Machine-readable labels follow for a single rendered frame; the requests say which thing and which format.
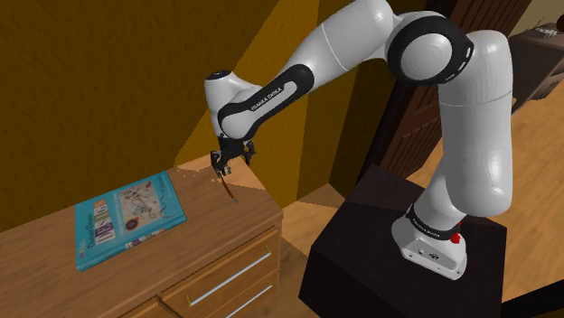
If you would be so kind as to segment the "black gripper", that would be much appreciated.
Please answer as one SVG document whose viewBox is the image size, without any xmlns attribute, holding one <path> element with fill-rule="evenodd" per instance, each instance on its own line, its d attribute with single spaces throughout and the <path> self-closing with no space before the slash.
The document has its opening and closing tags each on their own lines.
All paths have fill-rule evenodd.
<svg viewBox="0 0 564 318">
<path fill-rule="evenodd" d="M 211 166 L 217 176 L 222 178 L 231 174 L 229 160 L 243 155 L 245 163 L 250 166 L 250 160 L 256 153 L 254 144 L 251 140 L 240 141 L 228 137 L 219 138 L 220 151 L 211 151 Z"/>
</svg>

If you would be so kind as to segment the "brown pen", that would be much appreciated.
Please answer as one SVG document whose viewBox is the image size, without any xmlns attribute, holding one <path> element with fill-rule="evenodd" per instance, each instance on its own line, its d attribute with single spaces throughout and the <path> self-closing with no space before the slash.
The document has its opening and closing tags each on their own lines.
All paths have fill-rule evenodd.
<svg viewBox="0 0 564 318">
<path fill-rule="evenodd" d="M 221 177 L 221 182 L 222 182 L 222 185 L 223 185 L 224 189 L 225 189 L 226 192 L 229 194 L 229 196 L 231 197 L 232 201 L 233 201 L 234 203 L 238 204 L 237 199 L 236 199 L 235 196 L 233 195 L 233 193 L 232 193 L 232 191 L 230 190 L 228 184 L 225 182 L 224 176 L 223 176 L 222 173 L 220 173 L 220 177 Z"/>
</svg>

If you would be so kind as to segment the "wooden chest of drawers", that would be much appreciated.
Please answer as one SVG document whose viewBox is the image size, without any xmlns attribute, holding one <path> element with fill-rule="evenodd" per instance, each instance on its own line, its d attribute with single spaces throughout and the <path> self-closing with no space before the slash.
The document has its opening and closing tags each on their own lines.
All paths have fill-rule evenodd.
<svg viewBox="0 0 564 318">
<path fill-rule="evenodd" d="M 0 318 L 118 318 L 281 223 L 282 209 L 238 158 L 224 177 L 207 156 L 169 170 L 186 222 L 84 272 L 74 209 L 0 233 Z"/>
</svg>

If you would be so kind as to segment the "teal book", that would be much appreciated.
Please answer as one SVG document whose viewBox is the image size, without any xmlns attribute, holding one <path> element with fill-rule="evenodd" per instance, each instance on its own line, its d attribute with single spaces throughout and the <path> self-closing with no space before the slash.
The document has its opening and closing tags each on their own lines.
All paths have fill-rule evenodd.
<svg viewBox="0 0 564 318">
<path fill-rule="evenodd" d="M 166 172 L 76 204 L 74 219 L 80 272 L 186 221 Z"/>
</svg>

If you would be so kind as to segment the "black robot stand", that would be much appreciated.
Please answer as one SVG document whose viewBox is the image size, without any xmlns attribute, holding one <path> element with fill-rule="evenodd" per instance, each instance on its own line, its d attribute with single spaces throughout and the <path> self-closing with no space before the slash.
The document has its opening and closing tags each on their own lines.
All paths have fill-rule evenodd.
<svg viewBox="0 0 564 318">
<path fill-rule="evenodd" d="M 450 280 L 405 259 L 391 235 L 422 187 L 372 165 L 312 245 L 299 298 L 320 318 L 510 318 L 506 227 L 462 221 L 467 267 Z"/>
</svg>

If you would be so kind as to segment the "dark brown door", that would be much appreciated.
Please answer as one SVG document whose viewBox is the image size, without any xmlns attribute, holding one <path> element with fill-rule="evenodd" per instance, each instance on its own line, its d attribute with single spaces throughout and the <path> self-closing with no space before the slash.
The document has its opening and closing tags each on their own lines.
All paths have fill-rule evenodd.
<svg viewBox="0 0 564 318">
<path fill-rule="evenodd" d="M 429 10 L 465 32 L 496 30 L 505 35 L 532 0 L 387 0 L 395 14 Z M 437 145 L 441 122 L 435 87 L 396 82 L 360 174 L 373 164 L 407 178 L 422 167 Z"/>
</svg>

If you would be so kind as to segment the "dark brown cabinet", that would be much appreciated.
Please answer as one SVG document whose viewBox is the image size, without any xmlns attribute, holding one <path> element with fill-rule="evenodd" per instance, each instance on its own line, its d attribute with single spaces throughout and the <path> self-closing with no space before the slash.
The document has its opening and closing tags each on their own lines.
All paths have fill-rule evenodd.
<svg viewBox="0 0 564 318">
<path fill-rule="evenodd" d="M 564 80 L 564 32 L 546 23 L 509 38 L 512 52 L 512 112 L 546 98 Z"/>
</svg>

